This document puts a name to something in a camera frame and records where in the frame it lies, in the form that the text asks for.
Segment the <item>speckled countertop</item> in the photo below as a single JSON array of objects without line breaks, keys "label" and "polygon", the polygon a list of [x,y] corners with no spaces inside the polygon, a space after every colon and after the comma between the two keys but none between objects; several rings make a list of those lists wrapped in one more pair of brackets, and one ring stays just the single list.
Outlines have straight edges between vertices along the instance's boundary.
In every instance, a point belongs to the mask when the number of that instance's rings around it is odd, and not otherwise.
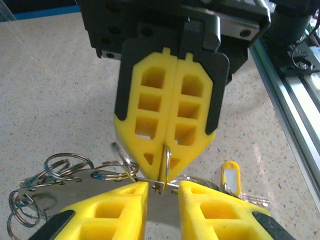
[{"label": "speckled countertop", "polygon": [[[96,57],[80,13],[0,23],[0,43],[0,239],[9,239],[8,195],[48,156],[75,152],[95,165],[112,157],[120,62]],[[184,173],[213,179],[227,160],[239,164],[243,192],[269,198],[297,240],[320,239],[320,216],[251,57],[226,88],[216,140]],[[178,232],[149,223],[145,239]]]}]

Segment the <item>metal key ring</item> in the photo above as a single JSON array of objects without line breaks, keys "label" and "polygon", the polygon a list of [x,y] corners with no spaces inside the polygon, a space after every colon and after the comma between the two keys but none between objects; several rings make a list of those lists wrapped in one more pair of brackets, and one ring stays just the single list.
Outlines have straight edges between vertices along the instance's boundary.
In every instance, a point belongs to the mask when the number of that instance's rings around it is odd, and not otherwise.
[{"label": "metal key ring", "polygon": [[70,152],[58,153],[58,154],[55,154],[55,155],[48,157],[48,159],[44,162],[44,170],[48,174],[50,174],[52,177],[54,177],[55,179],[58,179],[58,180],[63,180],[63,181],[79,181],[79,180],[81,180],[79,177],[71,177],[71,176],[63,177],[63,175],[61,173],[54,172],[53,170],[51,170],[49,168],[49,166],[48,166],[49,161],[52,159],[55,159],[55,158],[60,158],[60,157],[76,158],[76,159],[84,161],[86,164],[89,165],[89,167],[91,169],[95,168],[94,163],[89,158],[87,158],[85,156],[82,156],[82,155],[76,154],[76,153],[70,153]]},{"label": "metal key ring", "polygon": [[[132,177],[139,172],[139,165],[136,164],[135,162],[132,162],[131,164],[132,164],[133,170],[129,171],[128,174]],[[115,166],[122,166],[122,165],[118,161],[106,161],[106,162],[103,162],[101,166],[98,166],[95,169],[98,170],[102,168],[115,167]],[[120,181],[120,180],[129,178],[129,176],[125,172],[118,173],[118,174],[103,174],[103,173],[99,173],[99,171],[92,173],[91,177],[93,179],[103,180],[103,181],[106,181],[106,180]]]},{"label": "metal key ring", "polygon": [[[83,169],[86,165],[87,165],[86,162],[80,162],[80,163],[77,163],[76,165],[68,166],[68,167],[60,169],[58,171],[58,174],[60,174],[61,177],[65,177],[65,176],[71,175],[71,174]],[[56,178],[53,176],[51,178],[43,179],[42,182],[38,182],[37,187],[45,187],[45,186],[51,186],[51,185],[56,185],[56,184],[58,184],[58,185],[63,184],[62,181],[51,182],[52,180],[56,180]]]},{"label": "metal key ring", "polygon": [[8,220],[6,221],[6,231],[8,232],[8,235],[11,239],[13,240],[20,240],[13,232],[12,232],[12,228],[11,228],[11,222],[12,222],[12,217],[15,214],[13,212],[10,213]]},{"label": "metal key ring", "polygon": [[[23,226],[27,227],[27,228],[32,228],[34,226],[36,226],[39,221],[40,221],[40,209],[38,207],[38,205],[36,204],[36,202],[32,199],[32,197],[30,197],[29,195],[25,195],[26,198],[28,198],[28,200],[31,202],[28,202],[26,203],[24,206],[19,206],[19,207],[15,207],[15,201],[16,199],[14,199],[14,196],[15,196],[15,193],[18,193],[17,190],[15,191],[12,191],[9,195],[9,207],[10,207],[10,210],[11,212],[13,213],[15,219],[21,223]],[[18,212],[18,209],[20,208],[24,208],[26,206],[29,206],[29,205],[34,205],[35,207],[35,211],[36,211],[36,214],[37,214],[37,218],[36,218],[36,221],[34,223],[30,223],[28,221],[26,221],[21,215],[20,213]]]},{"label": "metal key ring", "polygon": [[[63,159],[57,162],[52,163],[51,165],[48,166],[48,168],[50,170],[53,170],[57,167],[60,167],[63,164],[70,164],[68,159]],[[29,180],[24,183],[21,187],[25,188],[30,186],[34,181],[36,181],[37,179],[40,179],[41,177],[43,177],[44,175],[46,175],[47,171],[45,169],[42,169],[41,171],[39,171],[38,173],[36,173],[33,177],[29,178]]]},{"label": "metal key ring", "polygon": [[128,176],[128,178],[130,178],[135,183],[136,180],[130,174],[130,172],[134,170],[133,169],[133,163],[134,162],[130,161],[130,159],[128,157],[124,157],[121,154],[120,147],[118,146],[118,144],[116,142],[113,142],[111,144],[111,149],[112,149],[112,152],[115,155],[115,158],[120,163],[120,166],[123,168],[125,174]]},{"label": "metal key ring", "polygon": [[[15,217],[15,219],[16,219],[20,224],[22,224],[23,226],[25,226],[25,227],[27,227],[27,228],[32,228],[32,227],[36,226],[36,225],[39,223],[39,221],[40,221],[40,218],[41,218],[40,216],[41,216],[41,215],[44,216],[45,221],[48,220],[47,213],[46,213],[44,210],[40,209],[40,208],[38,207],[38,205],[36,204],[36,202],[35,202],[29,195],[26,195],[26,198],[28,198],[28,199],[30,200],[29,203],[26,203],[24,206],[22,206],[22,204],[21,204],[21,206],[19,206],[19,207],[17,207],[17,208],[14,208],[14,207],[13,207],[13,204],[14,204],[14,203],[17,203],[18,201],[20,201],[20,200],[19,200],[19,196],[17,196],[17,197],[14,199],[14,202],[11,202],[12,199],[14,198],[15,193],[17,193],[17,192],[18,192],[18,191],[15,190],[15,191],[11,192],[10,195],[9,195],[9,206],[10,206],[10,209],[11,209],[11,213],[10,213],[10,215],[9,215],[7,221],[6,221],[6,230],[7,230],[7,233],[8,233],[8,235],[9,235],[9,237],[10,237],[11,239],[13,239],[13,240],[20,240],[20,239],[13,233],[13,231],[12,231],[11,223],[12,223],[12,218],[13,218],[13,217]],[[33,205],[34,205],[34,207],[35,207],[35,209],[36,209],[37,217],[34,217],[34,216],[32,216],[32,215],[29,215],[29,214],[27,214],[25,211],[22,210],[22,208],[27,207],[27,206],[29,206],[30,204],[33,204]],[[27,221],[24,220],[24,219],[21,217],[21,215],[18,213],[18,210],[20,210],[20,211],[22,212],[22,214],[24,214],[26,217],[32,218],[32,219],[37,219],[37,220],[35,221],[35,223],[29,223],[29,222],[27,222]]]},{"label": "metal key ring", "polygon": [[160,195],[163,195],[167,188],[168,178],[169,178],[170,158],[172,156],[170,148],[166,143],[163,144],[163,149],[165,150],[165,152],[163,153],[165,156],[165,176],[164,176],[163,187],[161,189]]}]

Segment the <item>rectangular hole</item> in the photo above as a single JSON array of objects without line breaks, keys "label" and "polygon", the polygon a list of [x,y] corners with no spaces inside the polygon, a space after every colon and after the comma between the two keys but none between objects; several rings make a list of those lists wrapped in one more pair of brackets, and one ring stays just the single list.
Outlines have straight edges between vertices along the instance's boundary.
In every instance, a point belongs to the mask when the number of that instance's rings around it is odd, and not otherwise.
[{"label": "rectangular hole", "polygon": [[214,226],[213,230],[219,240],[257,240],[261,239],[258,233],[250,227],[224,225]]},{"label": "rectangular hole", "polygon": [[205,194],[206,192],[203,189],[199,189],[196,187],[191,188],[191,193],[193,194]]},{"label": "rectangular hole", "polygon": [[154,139],[157,133],[157,125],[157,119],[138,116],[135,122],[135,134],[139,138]]},{"label": "rectangular hole", "polygon": [[180,101],[178,117],[187,119],[198,119],[200,104],[189,101]]},{"label": "rectangular hole", "polygon": [[182,82],[181,94],[202,97],[204,86],[201,80],[194,75],[185,75]]},{"label": "rectangular hole", "polygon": [[161,103],[161,96],[148,94],[148,93],[140,93],[139,96],[139,109],[159,112]]},{"label": "rectangular hole", "polygon": [[136,192],[136,189],[135,188],[131,188],[127,191],[124,192],[124,194],[134,194]]},{"label": "rectangular hole", "polygon": [[173,169],[180,162],[179,158],[171,157],[170,158],[170,169]]},{"label": "rectangular hole", "polygon": [[239,219],[234,208],[222,202],[203,202],[200,209],[205,219]]},{"label": "rectangular hole", "polygon": [[150,67],[142,74],[141,85],[162,89],[164,87],[166,71],[163,67]]},{"label": "rectangular hole", "polygon": [[106,224],[89,224],[81,226],[79,240],[112,240],[117,227]]},{"label": "rectangular hole", "polygon": [[175,126],[174,140],[178,145],[191,146],[196,137],[196,126],[177,124]]},{"label": "rectangular hole", "polygon": [[125,205],[118,202],[101,202],[95,208],[94,217],[99,219],[118,219]]}]

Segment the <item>key tag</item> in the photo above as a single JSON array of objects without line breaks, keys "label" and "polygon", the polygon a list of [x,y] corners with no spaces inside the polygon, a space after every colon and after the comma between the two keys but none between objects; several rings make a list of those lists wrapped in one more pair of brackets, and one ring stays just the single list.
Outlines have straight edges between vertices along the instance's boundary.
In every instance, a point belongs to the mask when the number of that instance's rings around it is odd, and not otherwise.
[{"label": "key tag", "polygon": [[234,161],[222,165],[222,186],[226,186],[237,197],[241,196],[240,167]]}]

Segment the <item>cable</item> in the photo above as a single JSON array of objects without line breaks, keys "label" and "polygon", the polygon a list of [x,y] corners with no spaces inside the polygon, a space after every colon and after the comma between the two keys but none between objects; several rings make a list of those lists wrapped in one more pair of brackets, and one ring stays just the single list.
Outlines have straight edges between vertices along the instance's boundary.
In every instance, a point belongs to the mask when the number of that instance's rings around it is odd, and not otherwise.
[{"label": "cable", "polygon": [[295,46],[294,46],[294,48],[293,48],[293,50],[292,50],[292,53],[291,53],[291,60],[292,60],[293,65],[294,65],[297,69],[300,69],[300,70],[303,70],[303,71],[308,70],[308,69],[301,68],[300,66],[298,66],[298,65],[296,64],[295,59],[294,59],[294,54],[295,54],[295,51],[296,51],[297,47],[298,47],[300,44],[302,44],[303,42],[305,42],[306,40],[310,39],[311,36],[312,36],[313,34],[315,34],[315,32],[317,31],[317,29],[319,28],[319,26],[320,26],[320,17],[318,17],[318,19],[317,19],[317,21],[316,21],[316,24],[315,24],[313,30],[310,32],[310,34],[309,34],[303,41],[295,44]]},{"label": "cable", "polygon": [[319,42],[318,42],[318,40],[316,39],[315,36],[316,35],[312,35],[311,36],[312,42],[314,43],[315,46],[320,47],[320,44],[319,44]]},{"label": "cable", "polygon": [[318,34],[314,34],[313,36],[315,37],[315,39],[317,40],[317,42],[320,44],[320,38],[319,38]]}]

